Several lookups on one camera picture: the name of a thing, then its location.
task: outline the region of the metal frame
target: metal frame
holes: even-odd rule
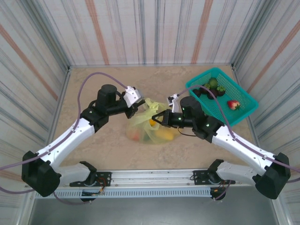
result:
[[[124,67],[184,67],[184,66],[192,66],[192,67],[198,67],[198,66],[230,66],[231,63],[177,63],[177,64],[112,64],[112,65],[88,65],[88,66],[70,66],[71,69],[73,68],[124,68]]]
[[[82,191],[89,192],[86,189],[77,190],[58,190],[56,195],[64,199],[91,199],[91,198],[157,198],[157,197],[211,197],[210,187],[151,187],[151,188],[106,188],[105,191],[98,195],[83,196]],[[97,193],[98,189],[91,190],[91,193]],[[55,199],[54,195],[46,197],[46,199]]]
[[[145,66],[145,65],[124,65],[124,67],[131,67],[131,66]],[[175,66],[173,64],[167,64],[167,65],[160,65],[160,66]],[[58,109],[55,114],[54,120],[53,120],[53,125],[52,125],[52,130],[50,132],[51,136],[48,139],[48,143],[50,143],[54,137],[56,125],[58,122],[58,117],[61,111],[63,99],[66,93],[68,81],[70,78],[71,74],[71,69],[69,70],[65,83],[63,86],[63,90],[61,92],[61,96],[59,99],[58,103]],[[236,71],[232,68],[232,74],[237,83],[239,83],[236,75]],[[250,132],[253,138],[254,143],[259,146],[259,142],[257,139],[257,136],[255,134],[255,131],[253,129],[252,121],[248,117],[247,122],[250,128]],[[161,191],[163,188],[164,191],[183,191],[183,190],[190,190],[190,191],[195,191],[194,188],[196,187],[197,190],[205,190],[206,188],[210,187],[216,187],[216,185],[206,185],[206,186],[195,186],[194,182],[191,181],[189,178],[191,175],[193,175],[193,170],[199,170],[199,169],[175,169],[175,170],[117,170],[117,171],[110,171],[113,172],[114,176],[112,178],[111,186],[107,187],[106,190],[108,193],[112,192],[126,192],[127,191],[132,191],[134,188],[135,191],[142,191],[142,190],[147,190],[151,188],[153,191]],[[240,182],[237,182],[235,186],[248,186],[247,184],[242,184]],[[86,191],[95,191],[94,187],[85,187],[84,190]],[[58,193],[72,193],[74,191],[82,191],[82,188],[79,187],[69,187],[64,185],[63,187],[58,188]],[[23,207],[22,211],[20,211],[20,216],[18,218],[18,223],[19,225],[26,225],[28,224],[32,207],[35,201],[35,198],[40,198],[39,195],[35,192],[28,193],[24,197],[23,201]],[[282,197],[279,196],[278,199],[272,200],[273,206],[274,206],[274,213],[276,214],[276,217],[279,221],[280,225],[292,225],[291,223],[291,217],[288,212],[288,209],[284,202],[282,201]]]

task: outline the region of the green fruit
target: green fruit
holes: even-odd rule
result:
[[[205,86],[207,89],[210,89],[210,84],[209,84],[209,83],[206,83],[204,86]]]
[[[223,86],[218,86],[218,87],[217,87],[217,90],[218,90],[218,91],[225,91],[225,90],[226,90],[226,88],[225,88],[225,87],[223,87]]]
[[[218,87],[218,81],[214,77],[210,78],[210,80],[208,81],[208,84],[210,85],[211,89],[216,89]]]

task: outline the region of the striped wall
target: striped wall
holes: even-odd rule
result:
[[[22,160],[49,136],[66,76],[63,65],[26,10],[25,1],[0,1],[0,165]],[[0,171],[0,185],[21,190],[21,167]],[[0,224],[15,224],[23,195],[0,192]]]
[[[33,0],[72,66],[229,63],[261,0]]]
[[[242,87],[259,102],[250,118],[260,144],[300,168],[300,1],[273,1],[269,10],[235,66]],[[283,197],[299,225],[300,182],[286,185]]]

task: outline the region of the strawberry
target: strawberry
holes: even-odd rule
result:
[[[227,102],[227,104],[232,110],[240,110],[240,102],[237,100],[230,100]]]

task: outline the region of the table surface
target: table surface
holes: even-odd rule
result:
[[[76,120],[76,97],[79,87],[93,72],[108,73],[126,86],[135,86],[142,90],[145,97],[165,103],[167,96],[181,92],[187,81],[210,68],[208,66],[73,68],[55,137],[61,135]],[[219,68],[233,77],[229,66]],[[115,85],[119,92],[123,91],[122,87],[109,78],[102,75],[93,76],[82,90],[81,109],[95,100],[98,90],[107,83]],[[127,118],[124,114],[110,117],[109,122],[70,153],[62,165],[87,161],[98,170],[207,168],[217,158],[234,164],[245,164],[223,148],[196,137],[181,135],[169,143],[160,145],[129,140],[126,137],[126,124]],[[233,130],[252,142],[246,120],[234,126]],[[184,132],[191,134],[190,129],[184,129]]]

